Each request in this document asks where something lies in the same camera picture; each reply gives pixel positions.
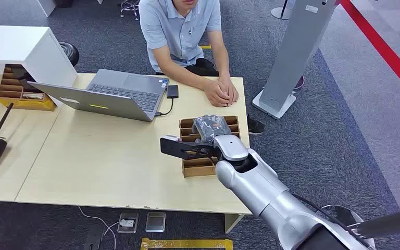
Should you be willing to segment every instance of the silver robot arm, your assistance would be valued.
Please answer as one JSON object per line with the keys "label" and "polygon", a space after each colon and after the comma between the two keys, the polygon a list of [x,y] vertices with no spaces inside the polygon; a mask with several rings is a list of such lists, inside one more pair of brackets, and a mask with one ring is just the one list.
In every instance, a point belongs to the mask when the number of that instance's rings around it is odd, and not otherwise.
{"label": "silver robot arm", "polygon": [[234,135],[214,139],[222,160],[216,175],[252,212],[277,235],[285,250],[374,249],[364,246],[341,226],[318,216],[295,198],[277,173]]}

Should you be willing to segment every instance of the light wood tabletop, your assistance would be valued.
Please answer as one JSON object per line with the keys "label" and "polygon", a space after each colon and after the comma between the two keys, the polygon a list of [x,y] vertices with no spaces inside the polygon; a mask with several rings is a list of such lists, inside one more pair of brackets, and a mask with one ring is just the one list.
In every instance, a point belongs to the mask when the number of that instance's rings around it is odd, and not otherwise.
{"label": "light wood tabletop", "polygon": [[[0,120],[5,110],[0,103]],[[59,108],[11,110],[0,132],[8,143],[0,159],[0,201],[15,200],[58,114]]]}
{"label": "light wood tabletop", "polygon": [[[86,88],[93,77],[79,74],[74,87]],[[243,79],[232,82],[240,99],[226,108],[213,107],[202,91],[178,84],[172,112],[152,123],[64,105],[16,201],[250,214],[215,176],[184,178],[181,160],[160,152],[160,137],[178,136],[180,119],[205,114],[237,115],[241,139],[249,146]],[[159,111],[170,105],[164,98]]]}

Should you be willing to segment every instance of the dark blue carpet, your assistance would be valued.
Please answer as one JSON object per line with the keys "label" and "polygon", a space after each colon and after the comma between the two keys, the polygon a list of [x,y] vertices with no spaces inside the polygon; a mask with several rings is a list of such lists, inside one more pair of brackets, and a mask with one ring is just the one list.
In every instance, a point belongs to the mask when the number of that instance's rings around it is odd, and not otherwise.
{"label": "dark blue carpet", "polygon": [[[347,206],[365,219],[399,211],[355,120],[318,51],[304,73],[306,84],[279,121],[251,105],[265,84],[287,22],[270,10],[279,1],[222,0],[222,27],[231,74],[244,77],[248,113],[266,124],[251,137],[251,146],[277,171],[280,179],[319,205]],[[117,2],[78,0],[46,19],[35,1],[0,1],[0,24],[49,26],[58,40],[80,51],[78,72],[99,68],[152,74],[146,44],[133,14],[119,17]],[[211,51],[205,55],[211,59]],[[126,209],[83,208],[111,224]],[[136,234],[117,234],[117,249],[139,249],[151,239],[230,238],[235,249],[280,249],[258,218],[246,216],[229,234],[218,214],[168,212],[165,233],[146,233],[146,211],[140,211]],[[0,203],[0,250],[83,249],[88,228],[100,223],[83,217],[77,207]],[[400,235],[377,239],[378,249],[400,249]],[[108,248],[113,243],[107,237]]]}

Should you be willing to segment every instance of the white power cord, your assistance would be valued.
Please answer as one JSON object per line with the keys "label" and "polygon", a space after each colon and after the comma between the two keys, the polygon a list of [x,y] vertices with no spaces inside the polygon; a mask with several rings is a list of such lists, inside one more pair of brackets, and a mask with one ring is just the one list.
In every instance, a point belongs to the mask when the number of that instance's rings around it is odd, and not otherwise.
{"label": "white power cord", "polygon": [[109,228],[105,231],[104,236],[105,236],[105,234],[108,232],[108,230],[111,230],[111,228],[114,227],[114,226],[117,225],[117,224],[119,224],[118,221],[117,221],[116,223],[110,225]]}
{"label": "white power cord", "polygon": [[105,233],[104,233],[103,235],[105,235],[105,234],[108,232],[108,230],[111,231],[111,233],[112,233],[112,235],[113,235],[113,237],[114,237],[114,250],[116,250],[116,235],[114,234],[114,231],[111,229],[111,227],[114,226],[114,225],[116,225],[118,222],[112,224],[111,226],[108,226],[107,223],[105,223],[105,221],[104,221],[103,219],[101,219],[101,218],[99,218],[99,217],[95,217],[95,216],[86,215],[86,214],[82,211],[82,208],[80,208],[80,206],[78,206],[78,208],[79,208],[80,212],[81,212],[85,217],[93,218],[93,219],[98,219],[98,220],[100,220],[101,222],[103,222],[103,224],[104,224],[104,225],[106,226],[106,228],[107,228],[107,230],[105,231]]}

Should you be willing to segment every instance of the stand base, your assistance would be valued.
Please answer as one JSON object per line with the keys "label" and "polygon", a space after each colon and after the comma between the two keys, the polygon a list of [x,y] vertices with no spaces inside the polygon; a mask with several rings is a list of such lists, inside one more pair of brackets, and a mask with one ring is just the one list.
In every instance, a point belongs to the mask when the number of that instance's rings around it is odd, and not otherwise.
{"label": "stand base", "polygon": [[284,102],[283,106],[281,107],[280,111],[277,111],[268,105],[261,103],[260,102],[260,97],[263,93],[263,90],[255,96],[255,98],[252,100],[252,105],[254,105],[256,108],[260,109],[261,111],[267,113],[268,115],[272,116],[274,119],[279,120],[281,117],[283,117],[284,113],[289,109],[289,107],[294,103],[296,100],[296,97],[293,95],[289,95]]}
{"label": "stand base", "polygon": [[291,9],[284,9],[283,16],[281,16],[281,12],[283,11],[282,7],[277,7],[275,9],[272,9],[271,14],[281,20],[289,20],[292,15],[292,10]]}

